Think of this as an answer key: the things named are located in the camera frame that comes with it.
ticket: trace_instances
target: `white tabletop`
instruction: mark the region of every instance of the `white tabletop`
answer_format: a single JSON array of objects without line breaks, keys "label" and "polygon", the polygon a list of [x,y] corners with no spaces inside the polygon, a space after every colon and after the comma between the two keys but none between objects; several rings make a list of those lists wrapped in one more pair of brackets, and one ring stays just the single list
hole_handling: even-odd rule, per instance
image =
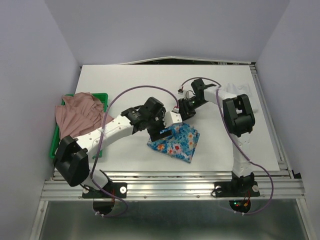
[{"label": "white tabletop", "polygon": [[[108,102],[122,91],[138,85],[155,85],[173,92],[181,83],[192,77],[207,77],[225,86],[249,84],[259,111],[254,114],[255,126],[250,134],[251,160],[264,166],[268,171],[278,171],[277,155],[271,141],[267,123],[247,65],[84,65],[82,67],[76,93],[107,93]],[[184,89],[191,89],[187,84]],[[122,111],[142,105],[149,97],[161,101],[169,111],[175,105],[174,99],[166,92],[152,88],[141,88],[121,96],[110,109],[110,115],[116,117]],[[147,131],[138,132],[122,138],[103,151],[98,169],[106,171],[165,171],[165,172],[202,172],[231,171],[233,167],[233,150],[223,126],[218,107],[206,103],[196,110],[196,115],[185,121],[194,125],[200,138],[191,163],[171,158],[150,149],[146,143]]]}]

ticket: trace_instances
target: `green plastic bin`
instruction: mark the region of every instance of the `green plastic bin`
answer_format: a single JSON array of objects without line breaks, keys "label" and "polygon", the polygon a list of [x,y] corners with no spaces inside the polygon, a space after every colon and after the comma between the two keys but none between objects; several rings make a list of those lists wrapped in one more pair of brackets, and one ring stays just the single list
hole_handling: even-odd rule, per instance
[{"label": "green plastic bin", "polygon": [[[104,104],[104,112],[106,112],[107,107],[108,107],[108,94],[106,93],[91,93],[93,96],[95,96],[97,99],[101,101],[101,103]],[[65,101],[62,100],[61,105],[66,105]],[[53,139],[51,143],[51,148],[50,148],[50,158],[54,159],[55,158],[55,153],[56,150],[59,146],[60,143],[60,137],[59,137],[59,127],[58,124],[55,125],[55,130],[53,134]]]}]

